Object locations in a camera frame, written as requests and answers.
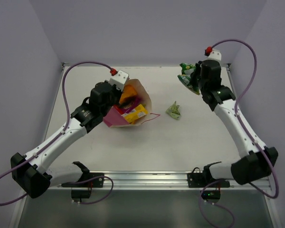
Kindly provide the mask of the green snack bag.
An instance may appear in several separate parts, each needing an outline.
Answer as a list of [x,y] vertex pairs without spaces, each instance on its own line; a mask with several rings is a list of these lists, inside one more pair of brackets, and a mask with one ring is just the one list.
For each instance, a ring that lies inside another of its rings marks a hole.
[[180,63],[181,67],[181,74],[177,76],[179,81],[190,91],[193,93],[200,95],[200,90],[196,85],[192,85],[190,80],[191,80],[191,74],[194,73],[196,67],[193,64],[188,64],[188,63]]

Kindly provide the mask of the pink and tan paper bag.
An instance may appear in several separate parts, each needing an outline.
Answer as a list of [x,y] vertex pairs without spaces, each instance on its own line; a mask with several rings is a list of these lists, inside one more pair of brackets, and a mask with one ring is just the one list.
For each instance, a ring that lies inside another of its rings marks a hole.
[[121,98],[113,105],[103,122],[109,128],[139,126],[159,117],[152,112],[152,102],[138,79],[127,81]]

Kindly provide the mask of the small green snack packet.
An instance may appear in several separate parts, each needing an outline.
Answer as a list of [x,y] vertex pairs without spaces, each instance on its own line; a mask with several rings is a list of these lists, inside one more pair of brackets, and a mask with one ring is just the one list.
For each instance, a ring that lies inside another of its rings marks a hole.
[[180,106],[177,104],[176,101],[166,110],[166,114],[175,120],[180,119]]

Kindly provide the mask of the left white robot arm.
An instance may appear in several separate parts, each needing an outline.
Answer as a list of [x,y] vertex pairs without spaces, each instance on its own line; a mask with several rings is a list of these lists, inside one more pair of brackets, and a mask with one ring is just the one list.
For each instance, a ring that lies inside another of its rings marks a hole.
[[92,175],[89,169],[76,161],[61,172],[49,167],[70,145],[98,126],[120,100],[123,83],[100,82],[91,90],[90,96],[76,108],[65,125],[54,135],[25,155],[16,153],[10,163],[13,180],[33,199],[41,196],[49,187],[59,184],[85,186]]

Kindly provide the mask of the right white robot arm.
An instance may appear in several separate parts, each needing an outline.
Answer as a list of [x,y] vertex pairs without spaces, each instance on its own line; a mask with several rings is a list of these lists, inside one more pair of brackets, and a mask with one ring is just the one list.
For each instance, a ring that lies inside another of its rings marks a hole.
[[225,125],[240,156],[238,161],[218,161],[204,166],[203,183],[211,187],[219,179],[231,179],[244,185],[271,175],[278,152],[275,147],[267,147],[258,137],[251,138],[254,132],[244,117],[240,117],[241,111],[235,107],[235,95],[221,83],[220,63],[204,60],[195,67],[190,82],[198,87],[203,101]]

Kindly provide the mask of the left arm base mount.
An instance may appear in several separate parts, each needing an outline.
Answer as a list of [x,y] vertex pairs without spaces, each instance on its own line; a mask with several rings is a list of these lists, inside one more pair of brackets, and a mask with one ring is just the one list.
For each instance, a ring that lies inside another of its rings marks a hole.
[[75,188],[102,188],[104,183],[104,173],[89,172],[84,173],[77,182],[68,182],[61,184],[62,187]]

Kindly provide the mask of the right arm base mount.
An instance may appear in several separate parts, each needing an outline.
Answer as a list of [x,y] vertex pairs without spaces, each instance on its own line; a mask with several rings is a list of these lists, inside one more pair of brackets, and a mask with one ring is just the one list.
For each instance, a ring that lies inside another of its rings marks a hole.
[[204,188],[215,182],[211,187],[229,188],[228,179],[233,179],[231,173],[231,164],[226,162],[214,162],[207,164],[201,170],[195,167],[192,172],[187,173],[187,182],[189,188]]

